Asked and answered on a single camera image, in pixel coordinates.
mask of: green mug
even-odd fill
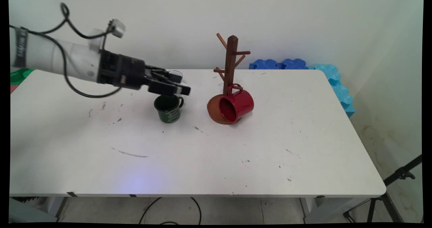
[[[162,122],[170,123],[176,122],[180,118],[180,108],[184,102],[183,97],[161,95],[156,98],[154,106]]]

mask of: blue foam block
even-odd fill
[[[343,86],[341,82],[336,85],[332,85],[332,88],[344,109],[352,104],[353,99],[348,95],[349,90],[345,86]]]
[[[341,80],[341,75],[338,73],[336,66],[331,64],[318,64],[315,65],[315,69],[324,72],[330,85],[336,85]]]
[[[345,113],[347,114],[348,117],[351,117],[355,113],[355,109],[352,106],[352,104],[350,104],[347,108],[345,108]]]
[[[249,69],[281,69],[276,61],[273,59],[262,60],[258,59],[257,61],[249,64]]]
[[[284,69],[309,69],[306,67],[306,62],[301,59],[285,59],[282,64],[284,65]]]

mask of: white wall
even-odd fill
[[[392,14],[378,37],[379,47],[371,46],[374,60],[358,66],[369,75],[356,68],[358,78],[351,81],[360,86],[351,122],[383,179],[422,153],[423,0],[402,0]],[[415,180],[397,180],[387,190],[403,219],[419,223],[422,165],[412,173]]]
[[[225,49],[216,37],[239,38],[250,50],[239,68],[256,59],[301,58],[307,65],[343,67],[343,81],[368,57],[400,0],[9,0],[9,22],[35,31],[62,20],[59,4],[83,32],[105,29],[118,18],[123,39],[109,37],[107,50],[164,68],[223,67]],[[65,26],[58,39],[85,43]]]
[[[421,153],[423,0],[9,0],[9,23],[51,29],[62,20],[60,2],[85,33],[120,19],[126,34],[110,36],[106,49],[155,66],[223,68],[217,32],[236,35],[239,50],[252,52],[239,68],[256,59],[332,63],[354,97],[352,123],[383,178]],[[85,44],[68,26],[53,37]],[[404,219],[419,222],[421,170],[395,187]]]

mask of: upside-down red mug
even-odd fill
[[[229,123],[237,122],[242,116],[253,110],[253,98],[245,90],[239,90],[233,94],[232,84],[228,86],[228,96],[222,96],[219,99],[219,110],[224,119]]]

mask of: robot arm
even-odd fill
[[[112,34],[122,37],[124,25],[114,19]],[[51,40],[28,33],[25,28],[9,27],[10,66],[34,68],[56,74],[64,74],[63,55]],[[67,75],[78,79],[139,90],[148,85],[148,91],[162,95],[189,95],[190,87],[180,85],[182,76],[163,68],[146,65],[141,59],[100,49],[102,37],[93,38],[88,45],[77,45],[57,40],[66,54]]]

